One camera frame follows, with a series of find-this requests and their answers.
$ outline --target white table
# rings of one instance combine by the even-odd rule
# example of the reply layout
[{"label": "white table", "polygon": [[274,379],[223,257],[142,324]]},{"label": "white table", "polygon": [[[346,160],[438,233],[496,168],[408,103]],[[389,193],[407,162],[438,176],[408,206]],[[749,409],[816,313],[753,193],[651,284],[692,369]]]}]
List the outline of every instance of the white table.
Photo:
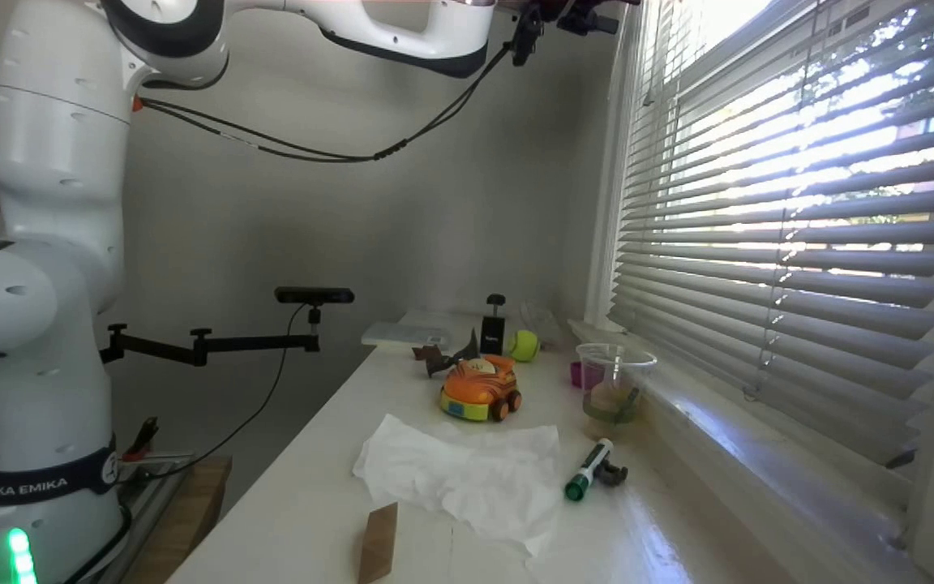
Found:
[{"label": "white table", "polygon": [[[542,355],[519,367],[523,411],[502,428],[557,425],[562,471],[575,475],[590,452],[581,435],[568,355]],[[352,584],[356,541],[378,510],[352,475],[359,445],[383,417],[429,428],[438,379],[425,379],[408,355],[372,350],[310,428],[274,462],[204,544],[179,568],[176,584]],[[617,489],[594,487],[564,504],[556,540],[539,560],[519,544],[473,537],[470,527],[407,505],[400,510],[400,584],[749,584],[789,580],[766,553],[724,513],[693,477],[660,447],[644,425],[613,452],[631,468]]]}]

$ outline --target cup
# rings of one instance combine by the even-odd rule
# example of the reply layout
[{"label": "cup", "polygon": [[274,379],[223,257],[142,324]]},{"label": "cup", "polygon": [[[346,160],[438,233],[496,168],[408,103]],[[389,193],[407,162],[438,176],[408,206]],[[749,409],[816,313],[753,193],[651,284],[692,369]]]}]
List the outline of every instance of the cup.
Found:
[{"label": "cup", "polygon": [[634,422],[644,404],[644,372],[660,365],[650,350],[621,344],[581,344],[579,377],[584,391],[584,411],[604,425]]}]

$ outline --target window blinds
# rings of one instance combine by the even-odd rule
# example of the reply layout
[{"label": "window blinds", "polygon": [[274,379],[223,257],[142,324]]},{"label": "window blinds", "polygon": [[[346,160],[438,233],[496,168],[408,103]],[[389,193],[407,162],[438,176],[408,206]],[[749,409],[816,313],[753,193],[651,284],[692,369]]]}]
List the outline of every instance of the window blinds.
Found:
[{"label": "window blinds", "polygon": [[781,3],[712,53],[650,11],[610,316],[889,464],[934,393],[934,0]]}]

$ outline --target cable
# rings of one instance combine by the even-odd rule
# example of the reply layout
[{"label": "cable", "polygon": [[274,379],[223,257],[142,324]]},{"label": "cable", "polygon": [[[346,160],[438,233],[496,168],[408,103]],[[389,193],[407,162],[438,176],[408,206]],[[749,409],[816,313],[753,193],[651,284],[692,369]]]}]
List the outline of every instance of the cable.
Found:
[{"label": "cable", "polygon": [[448,103],[440,107],[425,128],[420,128],[415,135],[408,135],[407,140],[389,142],[386,151],[378,151],[369,156],[354,156],[354,154],[332,154],[332,151],[316,151],[316,147],[303,147],[291,140],[280,140],[269,135],[260,135],[252,128],[186,107],[186,103],[169,103],[169,102],[155,102],[155,98],[140,98],[140,103],[146,112],[165,114],[173,120],[191,124],[211,138],[223,138],[223,129],[237,129],[248,135],[260,142],[252,142],[260,154],[280,156],[280,160],[299,160],[299,162],[337,162],[337,166],[354,166],[354,162],[379,162],[396,156],[400,151],[407,151],[408,142],[435,135],[438,128],[445,128],[448,120],[453,120],[473,98],[473,92],[491,79],[491,72],[511,54],[514,44],[507,44],[483,67],[479,75]]},{"label": "cable", "polygon": [[[306,313],[306,305],[299,305],[291,313],[291,317],[286,322],[286,331],[284,334],[291,334],[296,327],[296,317]],[[288,349],[280,355],[280,365],[275,365],[275,372],[274,372],[274,384],[269,384],[269,393],[264,396],[264,404],[237,425],[230,428],[220,443],[215,443],[207,452],[202,452],[199,458],[179,464],[179,468],[169,468],[163,475],[140,475],[140,481],[165,481],[165,477],[176,477],[176,475],[186,475],[191,471],[196,464],[202,464],[204,458],[211,458],[215,452],[220,452],[223,445],[230,445],[250,422],[257,422],[266,406],[274,404],[275,391],[280,391],[280,379],[284,379],[284,369],[286,369],[286,356],[288,356]]]}]

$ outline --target white cloth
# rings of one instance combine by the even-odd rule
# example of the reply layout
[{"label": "white cloth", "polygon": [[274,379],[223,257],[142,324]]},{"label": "white cloth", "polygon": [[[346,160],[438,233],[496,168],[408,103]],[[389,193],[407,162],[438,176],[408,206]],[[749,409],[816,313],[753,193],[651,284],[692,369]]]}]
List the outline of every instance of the white cloth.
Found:
[{"label": "white cloth", "polygon": [[386,417],[354,475],[372,504],[420,504],[539,555],[562,513],[557,428],[425,435]]}]

